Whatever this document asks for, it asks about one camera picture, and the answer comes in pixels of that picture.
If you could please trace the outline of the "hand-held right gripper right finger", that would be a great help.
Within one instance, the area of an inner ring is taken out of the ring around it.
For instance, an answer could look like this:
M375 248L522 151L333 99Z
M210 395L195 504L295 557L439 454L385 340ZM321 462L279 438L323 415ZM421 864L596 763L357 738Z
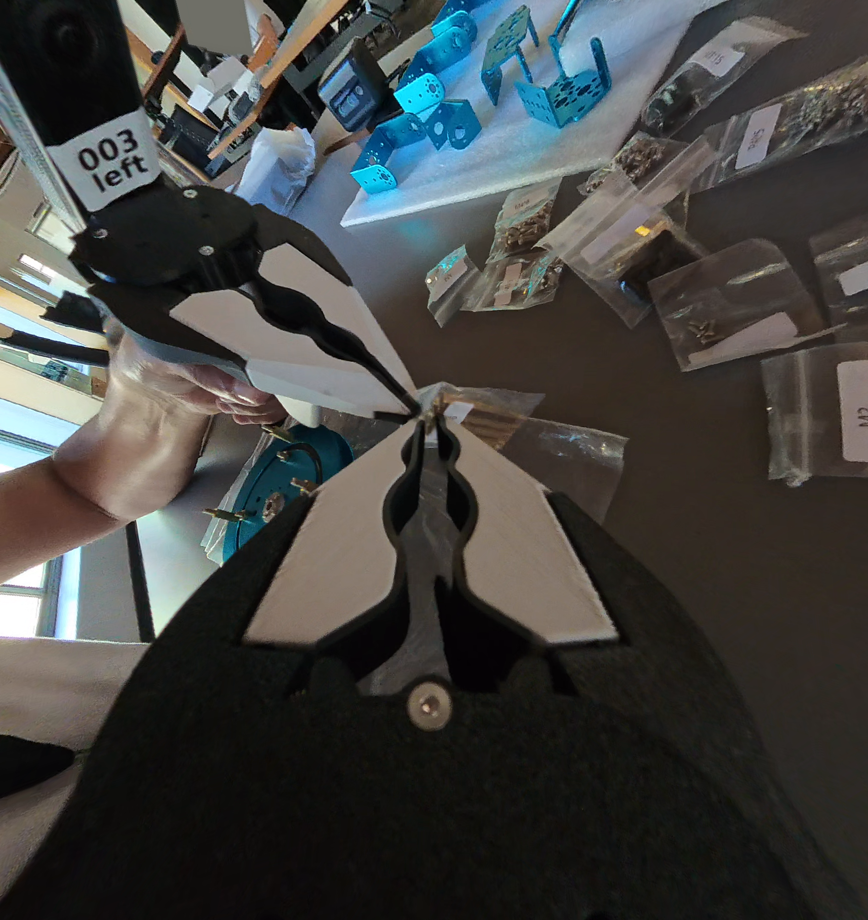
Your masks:
M539 647L616 640L550 492L460 423L438 420L436 430L447 509L458 532L454 586Z

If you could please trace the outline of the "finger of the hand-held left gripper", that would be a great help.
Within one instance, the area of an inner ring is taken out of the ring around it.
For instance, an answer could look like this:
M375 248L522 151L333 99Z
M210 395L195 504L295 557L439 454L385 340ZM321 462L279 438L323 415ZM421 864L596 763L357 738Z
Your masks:
M281 330L258 313L253 295L197 293L175 306L170 317L240 357L251 385L288 407L309 404L364 418L414 415L415 385L360 296L348 291L344 305L331 312L331 323L354 334L393 384L359 362L326 353L307 334Z
M418 413L415 385L356 288L290 243L263 255L256 281L262 315L281 331L310 339L330 359L361 369L399 406Z

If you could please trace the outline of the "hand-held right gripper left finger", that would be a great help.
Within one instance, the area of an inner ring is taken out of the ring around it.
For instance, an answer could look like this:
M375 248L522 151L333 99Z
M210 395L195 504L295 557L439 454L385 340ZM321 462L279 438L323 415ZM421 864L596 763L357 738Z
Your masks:
M246 643L319 650L382 611L405 573L425 439L425 423L410 420L313 492Z

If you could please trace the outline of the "blue round metal base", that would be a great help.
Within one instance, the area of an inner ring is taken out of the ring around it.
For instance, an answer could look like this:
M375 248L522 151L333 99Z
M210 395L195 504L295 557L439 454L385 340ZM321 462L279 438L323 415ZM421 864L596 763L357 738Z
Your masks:
M348 442L323 425L267 429L220 503L206 510L211 518L201 541L206 557L226 562L287 505L353 460Z

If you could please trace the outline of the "large clear plastic bag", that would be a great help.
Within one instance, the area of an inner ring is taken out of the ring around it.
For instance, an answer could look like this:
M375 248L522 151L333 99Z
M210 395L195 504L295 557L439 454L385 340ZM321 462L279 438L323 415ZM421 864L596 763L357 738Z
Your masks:
M394 431L394 425L325 410L323 425L340 434L359 458ZM555 421L524 420L498 451L550 491L560 491L602 523L619 485L627 440L619 435ZM425 474L417 516L405 536L430 547L423 562L436 573L451 573L455 529L446 511L446 485Z

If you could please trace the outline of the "brass standoff packet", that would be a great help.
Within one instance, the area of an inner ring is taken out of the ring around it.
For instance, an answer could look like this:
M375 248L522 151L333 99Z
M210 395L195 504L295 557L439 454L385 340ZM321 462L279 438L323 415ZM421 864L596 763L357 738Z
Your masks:
M509 443L544 398L543 393L446 382L424 386L414 396L425 418L453 420L496 450Z

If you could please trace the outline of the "person's left forearm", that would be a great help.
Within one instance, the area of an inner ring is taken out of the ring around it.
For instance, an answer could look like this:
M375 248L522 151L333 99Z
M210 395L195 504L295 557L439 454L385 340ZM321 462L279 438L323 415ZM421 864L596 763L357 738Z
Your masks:
M98 460L58 450L0 474L0 585L132 519L123 477Z

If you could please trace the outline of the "grey desk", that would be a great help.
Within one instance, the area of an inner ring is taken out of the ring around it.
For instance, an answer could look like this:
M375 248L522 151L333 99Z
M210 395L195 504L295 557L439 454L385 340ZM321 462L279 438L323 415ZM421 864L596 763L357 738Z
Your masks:
M539 416L628 439L605 518L739 685L781 781L868 916L868 479L768 480L757 358L683 374L655 316L629 330L569 272L521 312L428 316L423 274L483 259L504 194L353 229L349 147L294 217L353 272L416 381L542 393Z

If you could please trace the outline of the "white plastic bag with box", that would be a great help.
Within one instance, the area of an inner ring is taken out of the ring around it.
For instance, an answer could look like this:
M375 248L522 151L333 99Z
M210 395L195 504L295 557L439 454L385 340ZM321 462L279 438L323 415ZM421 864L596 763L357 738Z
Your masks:
M256 136L233 194L289 216L313 176L315 156L310 132L296 127L264 128Z

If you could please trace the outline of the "bright window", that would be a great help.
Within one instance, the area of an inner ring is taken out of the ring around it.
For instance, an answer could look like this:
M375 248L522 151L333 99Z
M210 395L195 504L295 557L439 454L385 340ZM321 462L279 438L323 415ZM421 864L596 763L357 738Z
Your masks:
M50 455L102 405L102 369L0 345L0 473ZM0 586L0 637L73 639L87 626L90 560L75 549Z

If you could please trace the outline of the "pile of small screw bags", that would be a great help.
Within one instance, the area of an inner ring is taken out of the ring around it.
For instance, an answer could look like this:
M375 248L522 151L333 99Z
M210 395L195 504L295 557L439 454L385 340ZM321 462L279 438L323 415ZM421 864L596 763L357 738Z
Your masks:
M428 272L440 325L550 302L564 270L635 328L658 315L681 372L771 352L769 477L868 478L868 217L810 242L823 313L783 251L764 238L708 253L685 228L693 194L868 136L868 55L675 141L688 121L773 48L803 37L772 19L733 21L647 100L639 131L579 187L582 202L548 224L558 182L510 193L479 273L459 247Z

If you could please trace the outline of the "blue metal U bracket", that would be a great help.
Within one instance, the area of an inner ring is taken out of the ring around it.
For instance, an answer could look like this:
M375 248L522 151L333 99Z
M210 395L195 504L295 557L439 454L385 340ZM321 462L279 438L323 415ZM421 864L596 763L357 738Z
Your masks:
M350 171L351 177L368 194L397 187L387 163L396 150L417 144L428 137L423 121L413 113L402 113L383 121L371 132Z
M413 56L394 91L406 113L420 116L445 98L440 74L471 52L472 44L461 29L450 29L423 45Z
M480 5L479 1L447 1L440 12L430 23L429 29L434 38L449 31L461 29L471 44L477 38L477 26L473 17L474 9Z

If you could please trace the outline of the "small blue metal bracket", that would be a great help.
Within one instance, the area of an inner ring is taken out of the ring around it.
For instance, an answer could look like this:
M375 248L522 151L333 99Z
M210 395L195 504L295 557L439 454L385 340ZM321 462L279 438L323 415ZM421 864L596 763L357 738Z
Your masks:
M482 124L468 99L444 99L430 109L424 127L437 150L445 144L452 149L463 150L482 131Z

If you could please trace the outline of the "tall teal metal bracket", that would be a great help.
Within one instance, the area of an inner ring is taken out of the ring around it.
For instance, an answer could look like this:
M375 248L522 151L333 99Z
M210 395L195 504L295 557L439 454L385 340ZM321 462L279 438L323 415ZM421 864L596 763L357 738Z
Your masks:
M529 6L521 5L506 17L487 41L486 52L480 69L480 77L491 104L497 107L502 86L502 68L512 58L518 60L520 71L527 83L532 84L532 73L521 51L526 37L532 39L535 48L540 47L539 35L532 21Z

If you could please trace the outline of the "blue multi-hole U bracket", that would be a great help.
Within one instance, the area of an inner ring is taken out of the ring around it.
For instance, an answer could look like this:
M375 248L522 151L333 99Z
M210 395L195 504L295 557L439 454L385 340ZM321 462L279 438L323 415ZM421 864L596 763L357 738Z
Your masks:
M556 129L580 121L612 88L612 75L600 38L589 42L595 67L571 76L563 69L549 86L516 82L515 88L526 114Z

